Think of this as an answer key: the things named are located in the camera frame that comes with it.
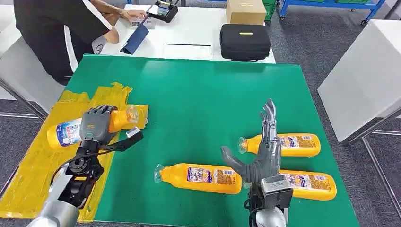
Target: robotic hand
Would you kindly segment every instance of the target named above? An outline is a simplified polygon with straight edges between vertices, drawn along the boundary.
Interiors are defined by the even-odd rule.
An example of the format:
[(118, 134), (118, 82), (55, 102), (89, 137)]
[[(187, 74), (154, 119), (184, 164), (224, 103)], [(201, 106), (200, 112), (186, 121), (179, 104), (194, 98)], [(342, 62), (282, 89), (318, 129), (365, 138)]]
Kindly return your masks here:
[(28, 227), (75, 226), (78, 210), (85, 206), (95, 182), (104, 172), (97, 156), (116, 150), (125, 151), (143, 138), (142, 132), (135, 127), (126, 132), (126, 139), (108, 145), (116, 135), (109, 132), (113, 110), (117, 107), (101, 105), (84, 113), (79, 132), (83, 140), (75, 157), (54, 172), (42, 210)]
[(271, 99), (264, 105), (262, 140), (258, 154), (250, 164), (233, 157), (227, 146), (221, 147), (224, 162), (251, 183), (244, 207), (250, 212), (249, 227), (285, 227), (293, 190), (279, 174), (281, 145), (276, 130), (276, 107)]

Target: gray carpet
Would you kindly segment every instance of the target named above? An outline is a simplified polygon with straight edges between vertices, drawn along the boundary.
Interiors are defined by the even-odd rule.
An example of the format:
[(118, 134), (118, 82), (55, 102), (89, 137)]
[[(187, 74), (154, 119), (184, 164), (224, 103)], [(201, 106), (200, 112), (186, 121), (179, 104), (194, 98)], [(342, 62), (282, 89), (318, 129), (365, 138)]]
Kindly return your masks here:
[[(189, 0), (187, 6), (225, 7), (225, 3)], [(360, 142), (354, 146), (342, 145), (337, 142), (317, 93), (318, 86), (361, 32), (362, 27), (359, 23), (367, 13), (366, 10), (350, 12), (349, 9), (290, 6), (285, 20), (280, 21), (276, 13), (273, 15), (271, 23), (267, 23), (267, 28), (276, 62), (300, 64), (302, 67), (360, 225), (395, 227), (401, 226), (401, 221), (381, 186), (367, 151)], [(7, 120), (8, 122), (5, 122), (2, 119), (0, 122), (1, 132), (6, 131), (3, 133), (6, 137), (3, 135), (0, 137), (1, 144), (3, 144), (0, 148), (2, 173), (0, 187), (4, 185), (8, 174), (18, 164), (40, 127), (40, 122), (35, 120), (23, 122)], [(401, 122), (395, 120), (383, 129), (401, 130)], [(401, 185), (399, 176), (401, 166), (397, 166), (397, 160), (401, 158), (399, 152), (401, 138), (372, 135), (369, 137), (369, 141), (400, 200), (401, 191), (398, 188)], [(6, 155), (11, 151), (13, 152), (12, 157)], [(28, 222), (27, 220), (0, 219), (0, 226), (18, 227), (25, 226)], [(91, 223), (78, 226), (131, 227), (136, 225)]]

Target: yellow tape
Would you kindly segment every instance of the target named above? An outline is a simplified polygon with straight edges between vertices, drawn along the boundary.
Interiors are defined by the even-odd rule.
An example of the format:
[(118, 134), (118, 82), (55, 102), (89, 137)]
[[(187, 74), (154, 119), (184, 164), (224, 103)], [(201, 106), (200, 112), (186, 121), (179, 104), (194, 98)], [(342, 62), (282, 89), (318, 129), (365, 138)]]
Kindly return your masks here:
[[(112, 85), (112, 87), (99, 87), (91, 100), (85, 92), (76, 94), (64, 91), (62, 93), (0, 200), (0, 217), (34, 218), (37, 216), (47, 198), (50, 179), (54, 171), (63, 162), (73, 157), (78, 148), (78, 144), (75, 144), (58, 150), (51, 149), (47, 142), (47, 129), (52, 125), (82, 117), (86, 110), (98, 105), (108, 104), (124, 109), (126, 99), (132, 88), (124, 87), (117, 82), (112, 83)], [(144, 128), (147, 122), (148, 105), (141, 105), (140, 110), (140, 121), (137, 125)], [(78, 219), (80, 222), (93, 221), (112, 159), (113, 153), (99, 156), (99, 161), (105, 172), (96, 182), (84, 208), (80, 210)]]

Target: orange bottle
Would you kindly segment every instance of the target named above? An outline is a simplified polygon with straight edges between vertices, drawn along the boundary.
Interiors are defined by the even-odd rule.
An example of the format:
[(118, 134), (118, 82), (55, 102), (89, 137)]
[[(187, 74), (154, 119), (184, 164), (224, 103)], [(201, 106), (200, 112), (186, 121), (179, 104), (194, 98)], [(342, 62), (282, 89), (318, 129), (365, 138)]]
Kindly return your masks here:
[(242, 179), (232, 168), (180, 163), (170, 167), (157, 165), (155, 182), (168, 182), (177, 188), (204, 192), (238, 194)]
[[(292, 157), (313, 157), (320, 152), (319, 138), (310, 133), (286, 133), (277, 134), (281, 143), (281, 155)], [(253, 138), (239, 138), (238, 148), (240, 153), (258, 153), (261, 135)]]
[(279, 172), (290, 182), (296, 198), (327, 201), (336, 197), (336, 183), (328, 174), (283, 169)]
[[(111, 113), (109, 131), (111, 133), (118, 132), (127, 124), (137, 123), (138, 119), (137, 105), (127, 105), (126, 110), (114, 110)], [(60, 149), (82, 141), (79, 136), (81, 121), (82, 118), (78, 118), (49, 127), (47, 130), (47, 140), (50, 147)]]

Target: black carrying case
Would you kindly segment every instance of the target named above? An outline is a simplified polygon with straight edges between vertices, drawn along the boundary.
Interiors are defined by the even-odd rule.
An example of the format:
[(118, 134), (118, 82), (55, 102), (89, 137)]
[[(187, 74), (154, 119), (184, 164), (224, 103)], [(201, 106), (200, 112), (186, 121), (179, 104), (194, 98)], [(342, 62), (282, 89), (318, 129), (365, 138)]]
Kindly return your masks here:
[(269, 55), (265, 26), (225, 24), (220, 30), (221, 56), (233, 61), (258, 61)]

